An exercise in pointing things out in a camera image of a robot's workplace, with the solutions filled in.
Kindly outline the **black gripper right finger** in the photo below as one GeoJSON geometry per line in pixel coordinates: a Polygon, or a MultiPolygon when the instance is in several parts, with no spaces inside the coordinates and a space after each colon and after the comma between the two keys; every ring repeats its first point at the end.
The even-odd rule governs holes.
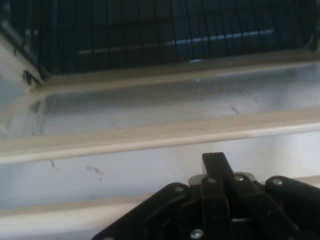
{"type": "Polygon", "coordinates": [[[320,189],[273,176],[264,184],[233,172],[222,152],[212,154],[214,240],[318,240],[320,189]]]}

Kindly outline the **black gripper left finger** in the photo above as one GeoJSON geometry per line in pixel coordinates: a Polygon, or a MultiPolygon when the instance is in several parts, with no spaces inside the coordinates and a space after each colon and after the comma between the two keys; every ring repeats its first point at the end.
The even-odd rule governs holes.
{"type": "Polygon", "coordinates": [[[195,184],[170,183],[95,235],[96,240],[229,240],[224,191],[231,173],[224,153],[204,153],[195,184]]]}

